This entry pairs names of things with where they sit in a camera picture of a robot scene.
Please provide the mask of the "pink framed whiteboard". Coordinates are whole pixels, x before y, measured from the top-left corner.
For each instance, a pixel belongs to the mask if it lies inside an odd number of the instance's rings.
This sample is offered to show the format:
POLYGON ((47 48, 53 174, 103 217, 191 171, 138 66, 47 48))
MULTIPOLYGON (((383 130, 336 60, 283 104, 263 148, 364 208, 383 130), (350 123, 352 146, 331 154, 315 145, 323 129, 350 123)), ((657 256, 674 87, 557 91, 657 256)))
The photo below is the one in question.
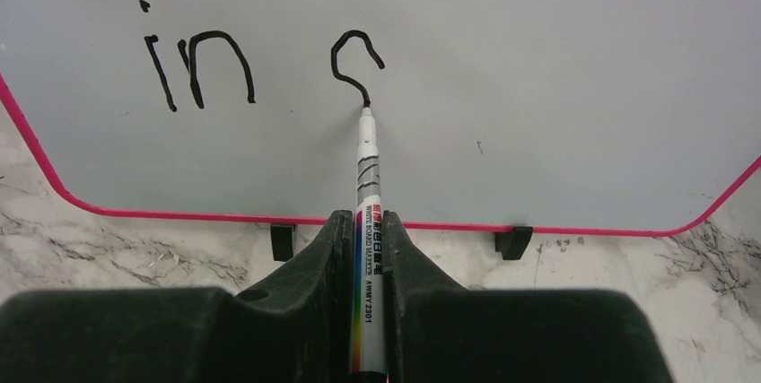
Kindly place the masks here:
POLYGON ((1 101, 91 213, 320 224, 365 100, 409 228, 679 234, 760 166, 760 0, 1 0, 1 101))

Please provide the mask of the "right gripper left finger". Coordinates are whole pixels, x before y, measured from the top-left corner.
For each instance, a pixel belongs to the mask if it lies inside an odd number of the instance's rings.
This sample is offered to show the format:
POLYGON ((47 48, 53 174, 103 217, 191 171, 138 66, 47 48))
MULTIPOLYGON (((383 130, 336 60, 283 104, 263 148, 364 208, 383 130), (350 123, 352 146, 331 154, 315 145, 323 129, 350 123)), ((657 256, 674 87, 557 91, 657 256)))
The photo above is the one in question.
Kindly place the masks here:
POLYGON ((248 289, 48 290, 1 308, 4 382, 341 382, 353 217, 248 289))

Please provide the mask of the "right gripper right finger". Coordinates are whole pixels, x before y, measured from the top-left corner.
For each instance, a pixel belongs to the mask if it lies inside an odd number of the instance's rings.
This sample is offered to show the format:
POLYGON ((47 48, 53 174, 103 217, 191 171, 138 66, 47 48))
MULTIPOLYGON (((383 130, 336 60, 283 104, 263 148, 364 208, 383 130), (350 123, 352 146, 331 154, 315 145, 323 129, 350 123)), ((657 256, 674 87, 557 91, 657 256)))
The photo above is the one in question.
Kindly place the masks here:
POLYGON ((650 322, 607 290, 470 290, 383 216, 393 382, 670 382, 650 322))

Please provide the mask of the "white whiteboard marker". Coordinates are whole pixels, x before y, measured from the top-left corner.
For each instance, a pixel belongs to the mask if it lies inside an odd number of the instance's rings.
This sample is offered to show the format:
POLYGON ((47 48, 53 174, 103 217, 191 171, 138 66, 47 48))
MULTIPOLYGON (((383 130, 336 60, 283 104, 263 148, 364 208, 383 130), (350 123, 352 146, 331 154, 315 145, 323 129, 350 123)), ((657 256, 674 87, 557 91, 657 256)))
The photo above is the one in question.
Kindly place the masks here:
POLYGON ((385 382, 381 173, 376 123, 370 108, 359 117, 349 382, 385 382))

